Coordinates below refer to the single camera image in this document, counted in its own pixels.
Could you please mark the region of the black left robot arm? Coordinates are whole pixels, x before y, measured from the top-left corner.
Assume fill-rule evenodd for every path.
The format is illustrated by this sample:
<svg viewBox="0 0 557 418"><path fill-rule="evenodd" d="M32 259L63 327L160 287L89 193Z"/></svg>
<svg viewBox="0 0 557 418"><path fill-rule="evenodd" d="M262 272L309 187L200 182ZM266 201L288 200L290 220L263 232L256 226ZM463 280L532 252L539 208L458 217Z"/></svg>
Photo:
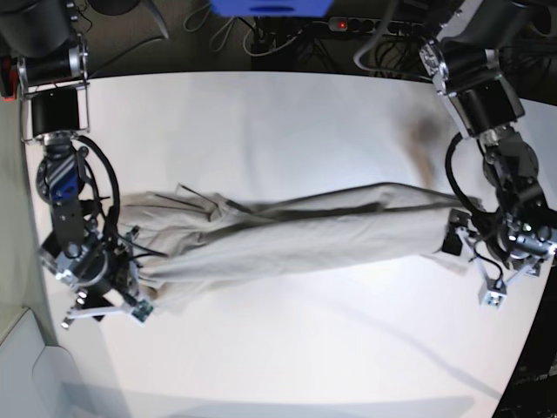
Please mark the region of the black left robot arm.
<svg viewBox="0 0 557 418"><path fill-rule="evenodd" d="M453 112L458 134L446 153L446 175L470 212L488 251L504 266L551 259L556 253L556 212L538 181L539 161L514 128L525 114L500 63L509 45L546 1L438 1L426 21L419 56ZM480 209L460 189L452 168L459 142L472 138L498 207Z"/></svg>

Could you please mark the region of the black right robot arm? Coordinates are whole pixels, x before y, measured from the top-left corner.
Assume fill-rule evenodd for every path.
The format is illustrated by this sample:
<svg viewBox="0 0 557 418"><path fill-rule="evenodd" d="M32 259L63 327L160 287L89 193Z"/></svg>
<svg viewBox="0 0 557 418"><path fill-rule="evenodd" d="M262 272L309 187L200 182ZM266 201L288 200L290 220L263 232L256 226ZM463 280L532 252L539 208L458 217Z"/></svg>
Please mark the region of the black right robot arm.
<svg viewBox="0 0 557 418"><path fill-rule="evenodd" d="M20 138L43 149L36 189L52 230L39 256L76 295L63 328L111 314L139 318L145 305L132 272L133 237L117 226L116 173L89 137L88 47L77 15L72 1L1 4L1 95L28 108Z"/></svg>

